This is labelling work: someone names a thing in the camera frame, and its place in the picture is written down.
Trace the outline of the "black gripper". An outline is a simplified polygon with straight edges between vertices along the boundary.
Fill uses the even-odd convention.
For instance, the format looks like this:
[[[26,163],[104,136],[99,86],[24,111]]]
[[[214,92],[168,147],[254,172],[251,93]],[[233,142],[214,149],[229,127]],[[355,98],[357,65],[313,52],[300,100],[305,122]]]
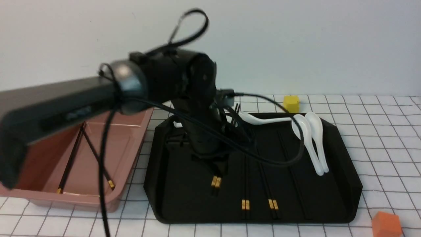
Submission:
[[[255,142],[254,134],[239,116],[239,108],[231,108],[234,104],[233,90],[216,90],[215,95],[200,95],[199,98],[184,95],[172,100],[172,103],[175,110],[200,122],[198,125],[178,117],[192,149],[191,160],[206,167],[215,176],[227,174],[229,157],[234,150],[213,136],[210,130],[245,147]]]

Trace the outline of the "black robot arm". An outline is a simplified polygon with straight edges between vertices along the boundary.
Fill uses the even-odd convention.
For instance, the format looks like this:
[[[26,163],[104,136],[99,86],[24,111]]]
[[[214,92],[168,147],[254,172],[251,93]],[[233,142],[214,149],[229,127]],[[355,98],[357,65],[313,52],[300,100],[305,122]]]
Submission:
[[[215,86],[216,63],[202,52],[169,48],[105,64],[98,76],[1,92],[1,184],[13,189],[29,147],[111,110],[134,115],[173,103],[195,154],[223,155],[228,139],[254,146],[253,133],[236,117],[227,122],[233,90]]]

